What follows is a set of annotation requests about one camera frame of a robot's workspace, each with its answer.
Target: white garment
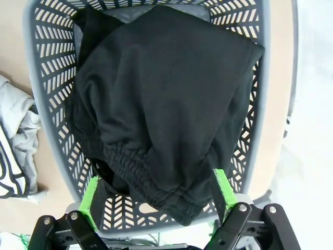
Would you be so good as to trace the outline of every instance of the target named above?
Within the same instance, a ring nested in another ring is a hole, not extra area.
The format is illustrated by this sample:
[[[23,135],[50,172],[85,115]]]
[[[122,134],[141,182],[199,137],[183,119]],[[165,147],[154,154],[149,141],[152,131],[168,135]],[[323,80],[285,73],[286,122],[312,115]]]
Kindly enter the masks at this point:
[[[3,146],[7,144],[11,146],[16,163],[27,179],[28,191],[26,194],[37,193],[37,172],[33,154],[38,148],[37,131],[41,128],[41,120],[37,114],[34,99],[12,86],[8,79],[1,75],[0,123],[4,134],[0,137],[1,143]],[[18,172],[15,163],[10,162],[14,167],[12,171]]]

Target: clothing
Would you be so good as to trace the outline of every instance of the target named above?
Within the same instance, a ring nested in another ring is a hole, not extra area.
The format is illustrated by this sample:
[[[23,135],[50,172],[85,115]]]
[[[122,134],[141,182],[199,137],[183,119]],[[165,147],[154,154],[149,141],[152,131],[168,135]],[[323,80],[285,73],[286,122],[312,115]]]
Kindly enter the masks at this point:
[[[3,76],[0,76],[0,125],[0,197],[37,193],[33,154],[38,147],[41,121],[34,99]]]
[[[110,32],[81,65],[68,126],[131,197],[189,225],[212,199],[211,170],[228,171],[262,54],[232,31],[157,6]]]

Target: gray plastic basket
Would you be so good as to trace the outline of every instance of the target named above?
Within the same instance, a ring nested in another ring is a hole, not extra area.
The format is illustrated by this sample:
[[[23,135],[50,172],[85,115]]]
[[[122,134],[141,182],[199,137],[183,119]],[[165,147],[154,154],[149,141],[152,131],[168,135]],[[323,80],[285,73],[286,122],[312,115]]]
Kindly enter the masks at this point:
[[[47,138],[76,201],[80,201],[92,177],[91,163],[67,128],[63,101],[75,77],[75,42],[71,17],[91,5],[103,11],[119,7],[154,4],[197,5],[215,25],[252,38],[265,47],[264,57],[253,67],[254,78],[248,115],[231,159],[230,183],[235,192],[249,187],[261,132],[268,79],[269,7],[267,0],[32,0],[24,14],[24,38],[34,97]],[[212,41],[212,46],[222,46]],[[114,196],[105,201],[99,234],[120,237],[181,227],[170,216],[152,211],[147,204]],[[193,223],[217,218],[214,203],[205,207]]]

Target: black garment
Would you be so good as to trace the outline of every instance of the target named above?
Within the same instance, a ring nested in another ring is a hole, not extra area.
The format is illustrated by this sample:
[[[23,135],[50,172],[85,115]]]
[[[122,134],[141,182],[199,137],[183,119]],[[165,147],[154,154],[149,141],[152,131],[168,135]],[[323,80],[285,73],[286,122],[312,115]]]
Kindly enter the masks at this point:
[[[211,169],[228,171],[262,54],[232,31],[155,7],[88,56],[66,104],[69,128],[131,195],[188,225],[211,200]]]

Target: bolt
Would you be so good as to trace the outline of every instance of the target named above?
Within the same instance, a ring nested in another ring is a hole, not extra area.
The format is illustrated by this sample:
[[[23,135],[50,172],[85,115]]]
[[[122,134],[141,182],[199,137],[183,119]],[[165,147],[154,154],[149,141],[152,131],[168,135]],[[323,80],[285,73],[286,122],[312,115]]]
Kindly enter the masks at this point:
[[[71,214],[71,219],[72,220],[76,220],[78,218],[78,214],[77,213],[72,213]]]
[[[45,225],[48,225],[48,224],[50,224],[50,223],[51,223],[50,218],[47,217],[47,218],[44,219],[44,224],[45,224]]]
[[[273,207],[273,206],[272,206],[272,207],[270,207],[270,212],[271,212],[271,213],[273,213],[273,214],[275,214],[275,213],[276,213],[276,208],[275,208],[275,207]]]
[[[240,204],[239,205],[239,210],[242,211],[242,212],[245,212],[247,210],[247,207],[243,204]]]

